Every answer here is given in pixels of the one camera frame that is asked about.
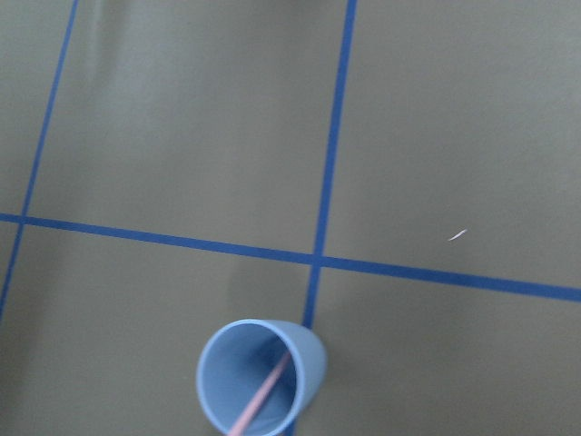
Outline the light blue plastic cup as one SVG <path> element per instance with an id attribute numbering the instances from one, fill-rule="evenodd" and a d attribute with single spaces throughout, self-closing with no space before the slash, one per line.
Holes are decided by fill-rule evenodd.
<path id="1" fill-rule="evenodd" d="M 280 435 L 322 385 L 328 355 L 321 339 L 294 322 L 243 319 L 220 328 L 202 349 L 196 390 L 203 412 L 223 435 L 278 372 L 242 435 Z"/>

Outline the pink chopstick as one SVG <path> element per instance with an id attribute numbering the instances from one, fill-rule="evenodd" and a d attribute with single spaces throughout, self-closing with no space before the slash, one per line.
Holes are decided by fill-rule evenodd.
<path id="1" fill-rule="evenodd" d="M 237 418 L 236 422 L 229 429 L 227 433 L 228 436 L 241 436 L 244 434 L 244 432 L 246 432 L 254 418 L 261 410 L 264 403 L 267 401 L 272 390 L 288 366 L 290 360 L 291 354 L 289 352 L 285 352 L 282 355 L 280 361 L 263 381 L 260 388 L 254 393 L 251 400 L 242 411 L 241 415 Z"/>

